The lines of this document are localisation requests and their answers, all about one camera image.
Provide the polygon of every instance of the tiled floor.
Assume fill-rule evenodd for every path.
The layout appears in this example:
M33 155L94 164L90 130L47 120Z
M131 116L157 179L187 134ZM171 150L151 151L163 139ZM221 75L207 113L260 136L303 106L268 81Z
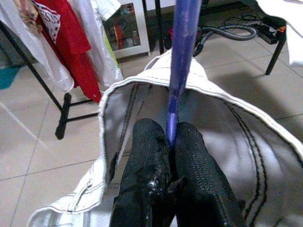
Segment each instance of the tiled floor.
M212 37L196 59L211 81L265 110L303 140L303 69L289 67L285 46L265 76L274 48L259 38L236 42ZM121 63L124 76L141 72L157 55L156 49L151 57ZM47 83L62 102L63 92ZM84 98L79 89L72 95ZM97 109L97 104L74 107L71 116ZM98 157L97 118L69 123L63 140L54 135L58 120L59 111L27 68L9 89L0 90L1 227L25 226L36 209L71 192Z

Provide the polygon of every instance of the purple handle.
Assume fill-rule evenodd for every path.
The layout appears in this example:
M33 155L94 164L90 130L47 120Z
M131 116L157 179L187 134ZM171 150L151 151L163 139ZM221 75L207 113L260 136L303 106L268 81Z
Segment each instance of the purple handle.
M166 137L174 148L177 135L178 99L183 93L196 40L201 0L176 0L174 37Z

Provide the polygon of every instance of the red clothing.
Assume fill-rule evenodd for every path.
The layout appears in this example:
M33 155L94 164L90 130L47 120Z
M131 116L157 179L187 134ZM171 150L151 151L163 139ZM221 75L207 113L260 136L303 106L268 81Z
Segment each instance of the red clothing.
M67 0L35 0L43 21L43 35L57 54L61 63L70 71L83 93L90 99L99 102L99 90L95 71L86 54L90 44L85 32Z

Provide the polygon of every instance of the gray hose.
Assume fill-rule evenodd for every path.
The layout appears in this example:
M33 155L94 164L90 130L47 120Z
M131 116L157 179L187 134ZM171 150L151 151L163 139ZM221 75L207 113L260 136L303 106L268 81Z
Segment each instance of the gray hose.
M248 31L250 34L249 35L236 35L234 33L225 31L227 29L241 29L241 30ZM256 35L257 35L257 31L253 27L243 26L243 25L228 25L228 26L223 26L223 27L220 27L220 28L203 27L202 31L204 31L204 32L209 31L209 32L206 33L206 35L204 35L202 40L197 45L197 47L194 51L194 54L193 54L194 57L196 57L202 51L204 43L213 34L222 35L226 38L229 38L229 39L232 39L232 40L237 40L237 41L251 40L251 39L255 38Z

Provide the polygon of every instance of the teal object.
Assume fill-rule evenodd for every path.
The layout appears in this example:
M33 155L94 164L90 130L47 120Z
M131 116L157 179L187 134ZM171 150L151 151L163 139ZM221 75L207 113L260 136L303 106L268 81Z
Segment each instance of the teal object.
M13 83L19 68L0 70L0 90L7 89Z

